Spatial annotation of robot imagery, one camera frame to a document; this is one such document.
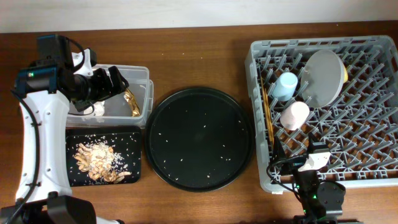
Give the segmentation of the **white tissue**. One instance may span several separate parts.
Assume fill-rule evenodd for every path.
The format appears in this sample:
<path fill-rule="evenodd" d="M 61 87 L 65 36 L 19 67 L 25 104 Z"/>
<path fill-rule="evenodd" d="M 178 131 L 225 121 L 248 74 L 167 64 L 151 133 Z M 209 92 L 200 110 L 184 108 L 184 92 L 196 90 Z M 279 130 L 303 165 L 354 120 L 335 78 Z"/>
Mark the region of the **white tissue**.
<path fill-rule="evenodd" d="M 104 101 L 98 101 L 94 103 L 91 109 L 92 109 L 91 114 L 93 116 L 103 116 L 105 111 Z"/>

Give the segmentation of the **gold foil wrapper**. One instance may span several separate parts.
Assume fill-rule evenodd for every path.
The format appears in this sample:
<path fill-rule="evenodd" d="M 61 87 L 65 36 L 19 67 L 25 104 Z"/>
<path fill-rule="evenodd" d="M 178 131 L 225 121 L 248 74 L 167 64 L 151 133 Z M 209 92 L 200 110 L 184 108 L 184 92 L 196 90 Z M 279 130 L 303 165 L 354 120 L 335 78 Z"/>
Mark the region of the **gold foil wrapper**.
<path fill-rule="evenodd" d="M 124 99 L 126 100 L 127 104 L 131 109 L 131 116 L 138 117 L 141 115 L 141 111 L 137 104 L 136 98 L 134 94 L 127 88 L 124 92 Z"/>

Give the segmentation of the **pink plastic cup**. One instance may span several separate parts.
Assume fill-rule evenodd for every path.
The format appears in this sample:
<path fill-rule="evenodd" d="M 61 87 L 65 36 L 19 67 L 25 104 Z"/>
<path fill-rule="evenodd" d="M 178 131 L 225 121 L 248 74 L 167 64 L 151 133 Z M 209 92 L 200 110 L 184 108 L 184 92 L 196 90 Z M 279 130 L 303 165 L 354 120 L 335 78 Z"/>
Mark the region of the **pink plastic cup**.
<path fill-rule="evenodd" d="M 309 116 L 310 108 L 301 101 L 292 103 L 280 116 L 281 125 L 291 131 L 300 128 Z"/>

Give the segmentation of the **wooden chopstick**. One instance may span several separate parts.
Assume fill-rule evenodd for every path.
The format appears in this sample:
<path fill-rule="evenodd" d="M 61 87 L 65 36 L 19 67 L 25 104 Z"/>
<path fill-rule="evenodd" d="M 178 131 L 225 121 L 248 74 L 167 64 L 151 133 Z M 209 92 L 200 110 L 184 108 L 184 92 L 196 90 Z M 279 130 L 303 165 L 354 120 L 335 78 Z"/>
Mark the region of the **wooden chopstick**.
<path fill-rule="evenodd" d="M 273 126 L 272 126 L 272 117 L 271 117 L 271 110 L 269 107 L 269 100 L 268 100 L 268 95 L 266 92 L 266 89 L 262 89 L 264 91 L 264 101 L 265 101 L 265 109 L 266 109 L 266 121 L 267 121 L 267 126 L 268 126 L 268 131 L 269 131 L 269 138 L 271 141 L 271 146 L 274 146 L 274 132 L 273 132 Z"/>
<path fill-rule="evenodd" d="M 261 90 L 263 94 L 263 104 L 264 104 L 264 109 L 265 109 L 265 116 L 266 116 L 266 124 L 267 124 L 267 130 L 269 133 L 269 140 L 270 140 L 270 145 L 273 147 L 274 146 L 274 133 L 273 133 L 273 127 L 272 127 L 272 120 L 271 120 L 271 111 L 269 108 L 269 101 L 268 101 L 268 95 L 264 86 L 264 79 L 260 78 L 261 81 Z"/>

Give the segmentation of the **blue plastic cup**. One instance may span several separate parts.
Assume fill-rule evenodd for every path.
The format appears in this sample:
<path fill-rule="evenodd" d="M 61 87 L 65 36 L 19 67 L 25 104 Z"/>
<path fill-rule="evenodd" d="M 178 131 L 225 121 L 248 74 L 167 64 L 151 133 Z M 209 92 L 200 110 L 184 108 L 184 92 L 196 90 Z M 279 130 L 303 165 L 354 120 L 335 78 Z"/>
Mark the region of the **blue plastic cup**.
<path fill-rule="evenodd" d="M 293 97 L 297 83 L 298 78 L 294 73 L 284 72 L 276 80 L 275 88 L 271 95 L 279 101 L 288 101 Z"/>

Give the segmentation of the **grey round plate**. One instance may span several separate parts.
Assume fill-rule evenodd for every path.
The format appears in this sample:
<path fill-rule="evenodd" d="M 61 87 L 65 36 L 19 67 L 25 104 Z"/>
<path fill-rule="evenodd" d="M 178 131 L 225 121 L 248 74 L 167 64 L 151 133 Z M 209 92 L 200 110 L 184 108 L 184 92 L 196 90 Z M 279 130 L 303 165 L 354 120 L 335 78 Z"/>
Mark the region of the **grey round plate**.
<path fill-rule="evenodd" d="M 344 64 L 331 50 L 315 52 L 305 64 L 300 85 L 308 83 L 301 93 L 311 108 L 322 108 L 338 97 L 343 87 Z"/>

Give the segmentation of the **yellow bowl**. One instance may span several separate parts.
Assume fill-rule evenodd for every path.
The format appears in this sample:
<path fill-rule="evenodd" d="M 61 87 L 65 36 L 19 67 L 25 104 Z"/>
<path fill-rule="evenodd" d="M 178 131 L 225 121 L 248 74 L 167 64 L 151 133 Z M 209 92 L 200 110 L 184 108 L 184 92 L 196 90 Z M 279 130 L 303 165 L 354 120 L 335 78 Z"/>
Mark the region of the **yellow bowl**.
<path fill-rule="evenodd" d="M 343 83 L 346 83 L 347 81 L 348 81 L 348 72 L 347 72 L 346 67 L 344 67 L 344 80 L 343 80 Z"/>

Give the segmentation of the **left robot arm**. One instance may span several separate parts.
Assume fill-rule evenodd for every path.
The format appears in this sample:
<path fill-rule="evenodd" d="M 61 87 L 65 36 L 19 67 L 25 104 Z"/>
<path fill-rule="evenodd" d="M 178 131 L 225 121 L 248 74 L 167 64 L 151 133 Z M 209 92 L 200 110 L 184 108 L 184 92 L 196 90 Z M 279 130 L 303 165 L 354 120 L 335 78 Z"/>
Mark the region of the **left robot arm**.
<path fill-rule="evenodd" d="M 24 119 L 22 175 L 16 203 L 1 209 L 1 223 L 107 223 L 93 205 L 73 197 L 66 167 L 70 103 L 105 100 L 129 86 L 116 67 L 90 76 L 46 65 L 22 69 L 12 94 Z"/>

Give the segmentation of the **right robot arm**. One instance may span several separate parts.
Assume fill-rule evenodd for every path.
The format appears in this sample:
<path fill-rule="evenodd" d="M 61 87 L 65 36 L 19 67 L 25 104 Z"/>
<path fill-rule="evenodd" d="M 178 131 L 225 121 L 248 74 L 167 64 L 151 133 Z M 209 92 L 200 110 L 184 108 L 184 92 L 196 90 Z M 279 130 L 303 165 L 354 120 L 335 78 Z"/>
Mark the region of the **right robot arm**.
<path fill-rule="evenodd" d="M 346 188 L 334 180 L 319 180 L 317 172 L 324 168 L 331 156 L 330 148 L 314 134 L 308 135 L 307 150 L 297 156 L 287 157 L 278 137 L 273 142 L 274 158 L 266 172 L 268 177 L 284 189 L 293 192 L 301 203 L 303 215 L 294 216 L 293 223 L 338 223 Z M 281 175 L 292 175 L 294 182 L 287 187 L 270 173 L 278 168 Z"/>

